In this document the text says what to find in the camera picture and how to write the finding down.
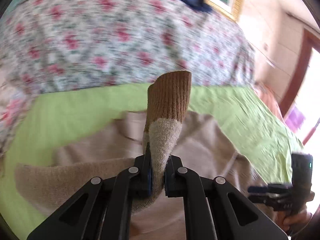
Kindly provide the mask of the person's right hand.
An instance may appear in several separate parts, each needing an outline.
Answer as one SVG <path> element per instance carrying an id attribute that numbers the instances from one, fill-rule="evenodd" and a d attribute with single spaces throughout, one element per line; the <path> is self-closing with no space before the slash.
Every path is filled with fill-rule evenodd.
<path id="1" fill-rule="evenodd" d="M 307 202 L 313 201 L 315 193 L 311 191 L 306 201 L 303 203 L 301 208 L 296 213 L 287 214 L 284 211 L 278 212 L 277 214 L 277 225 L 286 232 L 287 235 L 302 230 L 312 217 L 312 213 L 308 212 L 306 204 Z"/>

